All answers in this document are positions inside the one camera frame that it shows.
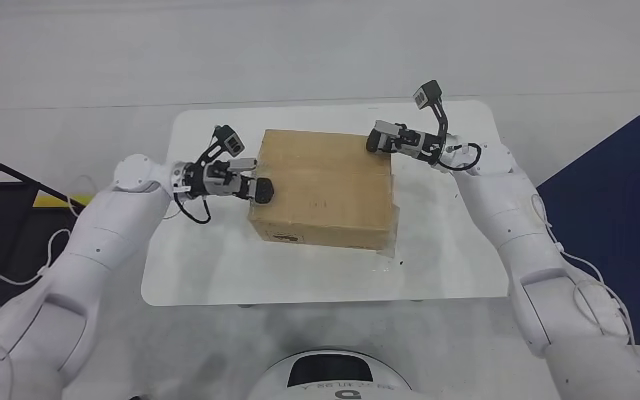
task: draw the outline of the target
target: yellow stripe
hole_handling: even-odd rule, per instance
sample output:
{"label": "yellow stripe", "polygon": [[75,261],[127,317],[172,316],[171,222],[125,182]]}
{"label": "yellow stripe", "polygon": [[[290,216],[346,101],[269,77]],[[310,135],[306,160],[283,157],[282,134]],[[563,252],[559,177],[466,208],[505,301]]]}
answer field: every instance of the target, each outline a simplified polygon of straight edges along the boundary
{"label": "yellow stripe", "polygon": [[[86,194],[74,194],[71,196],[72,199],[74,199],[75,201],[77,201],[80,204],[83,205],[87,205],[89,204],[89,202],[91,201],[91,199],[93,199],[92,195],[86,195]],[[35,201],[33,202],[33,206],[34,207],[45,207],[45,208],[52,208],[52,207],[64,207],[67,208],[69,207],[69,205],[67,204],[66,201],[60,200],[56,197],[53,196],[49,196],[49,195],[38,195],[38,197],[36,197]]]}

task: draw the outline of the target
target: table top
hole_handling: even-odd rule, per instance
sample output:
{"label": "table top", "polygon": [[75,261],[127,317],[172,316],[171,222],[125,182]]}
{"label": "table top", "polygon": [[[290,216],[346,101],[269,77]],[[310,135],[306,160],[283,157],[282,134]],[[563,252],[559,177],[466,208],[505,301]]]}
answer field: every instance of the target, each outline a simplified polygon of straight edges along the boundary
{"label": "table top", "polygon": [[[498,142],[491,110],[478,101],[445,102],[449,131]],[[437,132],[429,110],[413,103],[194,110],[173,126],[167,162],[195,160],[215,125],[230,125],[256,157],[266,129],[368,135],[376,119]],[[156,306],[307,303],[502,297],[507,276],[475,227],[452,176],[404,155],[392,157],[398,207],[395,248],[383,252],[265,242],[247,221],[249,203],[207,199],[212,221],[183,215],[163,221],[151,239],[142,280]],[[200,200],[187,202],[205,216]],[[177,208],[171,205],[167,215]]]}

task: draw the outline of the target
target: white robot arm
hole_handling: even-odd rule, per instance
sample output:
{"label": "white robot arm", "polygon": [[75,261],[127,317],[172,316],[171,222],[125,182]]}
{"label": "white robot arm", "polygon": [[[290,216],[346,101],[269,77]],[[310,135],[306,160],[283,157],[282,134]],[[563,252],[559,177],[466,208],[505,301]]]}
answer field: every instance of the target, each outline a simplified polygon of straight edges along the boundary
{"label": "white robot arm", "polygon": [[162,166],[140,154],[121,162],[114,184],[80,214],[63,253],[32,288],[0,308],[0,399],[60,398],[93,349],[106,279],[148,243],[172,200],[181,209],[206,195],[271,200],[268,179],[240,174],[254,169],[255,159],[215,160],[244,149],[237,134],[222,126],[213,138],[196,163]]}
{"label": "white robot arm", "polygon": [[473,222],[504,264],[520,332],[547,361],[563,399],[640,399],[640,357],[625,346],[633,333],[622,305],[562,257],[547,231],[544,203],[509,149],[447,134],[441,95],[436,81],[414,95],[419,108],[434,111],[437,135],[377,121],[367,150],[404,153],[452,173]]}

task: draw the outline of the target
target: brown cardboard box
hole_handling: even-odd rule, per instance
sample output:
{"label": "brown cardboard box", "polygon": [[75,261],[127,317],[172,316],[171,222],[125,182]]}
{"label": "brown cardboard box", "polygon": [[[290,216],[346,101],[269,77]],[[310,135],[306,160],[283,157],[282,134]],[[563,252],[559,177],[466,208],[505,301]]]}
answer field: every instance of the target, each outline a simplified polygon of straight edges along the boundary
{"label": "brown cardboard box", "polygon": [[366,136],[267,130],[256,176],[275,195],[249,221],[274,242],[381,249],[393,221],[391,160],[365,150]]}

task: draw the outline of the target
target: gray floor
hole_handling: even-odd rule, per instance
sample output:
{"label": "gray floor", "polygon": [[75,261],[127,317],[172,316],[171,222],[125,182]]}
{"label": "gray floor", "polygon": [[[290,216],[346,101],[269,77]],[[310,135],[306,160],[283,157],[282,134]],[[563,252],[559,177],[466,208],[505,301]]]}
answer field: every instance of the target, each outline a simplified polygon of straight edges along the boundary
{"label": "gray floor", "polygon": [[[162,161],[184,110],[409,100],[436,78],[492,108],[540,183],[638,115],[638,4],[0,0],[0,160],[79,192],[129,154]],[[65,399],[243,399],[318,346],[379,357],[436,399],[557,398],[505,299],[155,308],[143,266],[144,250],[113,276]]]}

